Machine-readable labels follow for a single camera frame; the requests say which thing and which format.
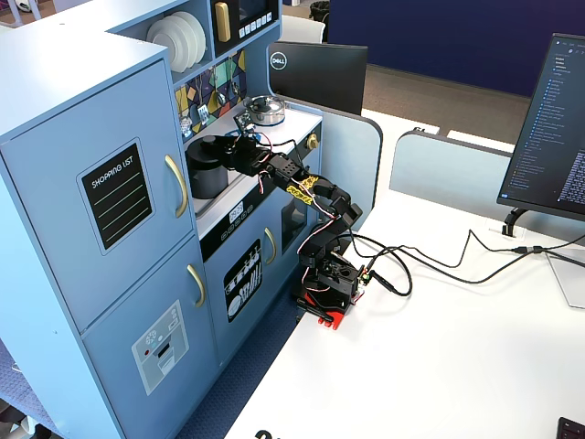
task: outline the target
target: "blue wall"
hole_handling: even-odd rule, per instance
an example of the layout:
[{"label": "blue wall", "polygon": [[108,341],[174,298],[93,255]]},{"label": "blue wall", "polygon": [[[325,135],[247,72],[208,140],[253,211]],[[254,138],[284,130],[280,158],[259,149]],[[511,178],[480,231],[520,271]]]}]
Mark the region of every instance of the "blue wall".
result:
[{"label": "blue wall", "polygon": [[554,32],[585,35],[585,1],[335,0],[329,22],[372,64],[525,96]]}]

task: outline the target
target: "chalkboard label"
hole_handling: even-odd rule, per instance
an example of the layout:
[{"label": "chalkboard label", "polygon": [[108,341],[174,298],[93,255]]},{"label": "chalkboard label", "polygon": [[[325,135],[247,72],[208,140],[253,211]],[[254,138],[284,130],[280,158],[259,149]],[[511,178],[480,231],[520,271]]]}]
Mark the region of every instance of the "chalkboard label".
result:
[{"label": "chalkboard label", "polygon": [[81,182],[106,250],[153,212],[137,144],[89,172]]}]

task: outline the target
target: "gold door handle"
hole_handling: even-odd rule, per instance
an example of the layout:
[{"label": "gold door handle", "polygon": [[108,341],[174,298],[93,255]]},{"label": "gold door handle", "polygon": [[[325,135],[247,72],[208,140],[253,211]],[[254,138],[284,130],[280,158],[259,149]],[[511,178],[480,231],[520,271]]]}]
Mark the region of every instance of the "gold door handle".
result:
[{"label": "gold door handle", "polygon": [[189,264],[186,269],[193,276],[193,279],[195,279],[195,282],[199,285],[199,290],[201,290],[201,298],[195,302],[195,306],[199,308],[205,303],[205,286],[203,285],[203,282],[201,282],[201,278],[197,274],[197,270],[193,265]]},{"label": "gold door handle", "polygon": [[176,217],[179,218],[181,215],[185,213],[186,203],[188,202],[185,179],[183,178],[183,174],[181,174],[181,171],[176,166],[175,162],[173,161],[170,155],[165,155],[165,163],[171,169],[171,171],[173,171],[173,174],[175,174],[176,181],[179,182],[179,186],[181,187],[181,195],[183,199],[181,200],[181,205],[178,208],[176,208],[175,211]]},{"label": "gold door handle", "polygon": [[229,29],[229,8],[224,2],[216,3],[216,21],[218,23],[218,40],[227,43],[231,39]]},{"label": "gold door handle", "polygon": [[266,236],[268,236],[268,239],[271,240],[272,244],[272,256],[268,261],[266,261],[266,265],[270,265],[272,261],[274,261],[274,258],[276,258],[276,241],[274,240],[274,236],[272,236],[272,232],[268,227],[264,228],[264,233],[266,233]]}]

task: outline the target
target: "white desk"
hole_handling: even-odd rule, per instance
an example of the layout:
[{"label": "white desk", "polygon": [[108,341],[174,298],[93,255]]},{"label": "white desk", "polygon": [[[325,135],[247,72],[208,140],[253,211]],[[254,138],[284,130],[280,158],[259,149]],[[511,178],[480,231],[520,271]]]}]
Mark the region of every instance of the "white desk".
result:
[{"label": "white desk", "polygon": [[[393,191],[360,233],[454,262],[469,228],[493,248],[558,243],[530,231],[512,242],[481,217]],[[454,272],[478,279],[514,257],[472,244]],[[544,255],[479,286],[406,263],[409,300],[372,281],[337,331],[305,315],[227,438],[554,439],[560,416],[585,423],[585,312],[567,306]],[[404,291],[395,262],[374,269]]]}]

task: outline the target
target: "desk partition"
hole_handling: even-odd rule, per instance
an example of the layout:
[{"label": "desk partition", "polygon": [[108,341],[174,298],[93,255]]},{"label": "desk partition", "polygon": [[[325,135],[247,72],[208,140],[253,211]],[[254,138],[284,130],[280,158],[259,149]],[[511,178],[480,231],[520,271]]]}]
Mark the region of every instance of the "desk partition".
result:
[{"label": "desk partition", "polygon": [[[504,221],[511,210],[495,203],[511,154],[436,134],[412,131],[396,145],[390,188]],[[585,232],[585,223],[528,212],[519,227],[572,241]]]}]

